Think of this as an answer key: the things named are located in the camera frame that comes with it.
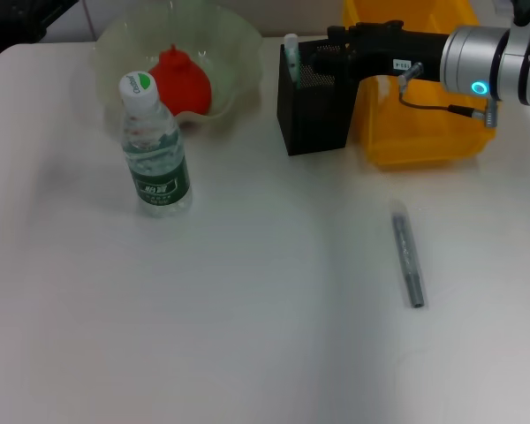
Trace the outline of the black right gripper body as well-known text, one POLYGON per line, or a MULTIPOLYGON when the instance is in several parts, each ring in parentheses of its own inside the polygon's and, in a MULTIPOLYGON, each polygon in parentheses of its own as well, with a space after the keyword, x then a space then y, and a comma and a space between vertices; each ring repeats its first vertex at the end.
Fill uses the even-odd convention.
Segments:
POLYGON ((421 80, 438 82, 443 49, 449 36, 407 31, 404 22, 357 23, 353 26, 329 26, 328 40, 345 45, 346 52, 337 60, 351 79, 362 81, 374 76, 398 76, 401 65, 422 64, 421 80))

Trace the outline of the mint green utility knife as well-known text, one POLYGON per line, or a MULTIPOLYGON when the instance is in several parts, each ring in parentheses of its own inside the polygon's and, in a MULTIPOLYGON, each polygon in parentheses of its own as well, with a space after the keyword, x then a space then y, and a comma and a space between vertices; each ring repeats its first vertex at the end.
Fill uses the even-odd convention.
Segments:
POLYGON ((296 88, 300 87, 299 37, 296 34, 284 36, 284 54, 291 81, 296 88))

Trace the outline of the red-orange toy orange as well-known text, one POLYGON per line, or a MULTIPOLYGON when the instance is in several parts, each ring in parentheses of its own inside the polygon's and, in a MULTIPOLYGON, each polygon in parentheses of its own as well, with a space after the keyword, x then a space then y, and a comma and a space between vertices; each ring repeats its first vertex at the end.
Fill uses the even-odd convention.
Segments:
POLYGON ((154 77, 163 104, 177 116, 183 112, 206 115, 212 102, 207 74, 174 44, 159 55, 149 73, 154 77))

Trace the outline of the grey pen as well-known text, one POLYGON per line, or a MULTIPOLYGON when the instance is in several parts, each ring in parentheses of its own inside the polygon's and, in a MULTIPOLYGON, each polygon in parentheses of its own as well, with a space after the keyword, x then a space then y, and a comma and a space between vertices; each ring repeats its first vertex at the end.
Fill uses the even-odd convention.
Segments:
POLYGON ((398 199, 390 201, 390 220, 411 307, 423 308, 426 302, 413 230, 406 206, 398 199))

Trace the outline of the clear green-label water bottle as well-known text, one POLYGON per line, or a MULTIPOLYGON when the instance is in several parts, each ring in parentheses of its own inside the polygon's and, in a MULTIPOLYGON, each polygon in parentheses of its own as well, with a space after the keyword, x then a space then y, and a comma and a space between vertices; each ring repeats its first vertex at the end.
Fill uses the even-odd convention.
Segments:
POLYGON ((128 72, 118 83, 124 106, 123 149, 136 193, 149 213, 175 214, 192 203, 185 143, 176 118, 148 72, 128 72))

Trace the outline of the black mesh pen holder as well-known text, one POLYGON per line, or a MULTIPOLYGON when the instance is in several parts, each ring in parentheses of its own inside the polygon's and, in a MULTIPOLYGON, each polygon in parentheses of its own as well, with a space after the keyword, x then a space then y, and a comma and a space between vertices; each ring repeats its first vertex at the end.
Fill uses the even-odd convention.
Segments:
POLYGON ((359 82, 345 75, 314 72, 310 59, 317 40, 299 44, 300 87, 292 83, 280 48, 276 116, 289 156, 344 148, 359 82))

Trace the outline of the pale green wavy fruit bowl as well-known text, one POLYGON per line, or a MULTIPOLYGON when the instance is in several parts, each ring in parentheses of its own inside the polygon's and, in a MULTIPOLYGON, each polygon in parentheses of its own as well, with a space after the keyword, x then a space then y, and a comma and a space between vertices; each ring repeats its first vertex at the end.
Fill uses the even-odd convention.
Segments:
POLYGON ((249 22, 211 0, 147 0, 116 18, 96 41, 96 95, 117 115, 122 109, 120 79, 128 72, 150 70, 161 52, 176 46, 206 73, 212 90, 207 113, 185 111, 176 120, 216 121, 259 86, 261 44, 261 34, 249 22))

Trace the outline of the yellow plastic bin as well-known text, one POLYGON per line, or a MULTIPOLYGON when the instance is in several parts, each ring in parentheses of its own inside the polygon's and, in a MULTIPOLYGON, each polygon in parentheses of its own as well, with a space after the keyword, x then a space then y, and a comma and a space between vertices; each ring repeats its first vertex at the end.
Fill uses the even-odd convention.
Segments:
MULTIPOLYGON (((384 23, 401 20, 409 31, 451 33, 478 19, 469 0, 344 0, 343 22, 384 23)), ((383 168, 426 163, 449 163, 473 157, 493 140, 496 132, 477 120, 444 111, 436 105, 458 104, 481 110, 482 99, 446 93, 440 84, 415 80, 405 99, 422 105, 407 108, 398 101, 398 81, 391 83, 389 97, 377 102, 376 77, 360 83, 351 136, 362 146, 367 160, 383 168)))

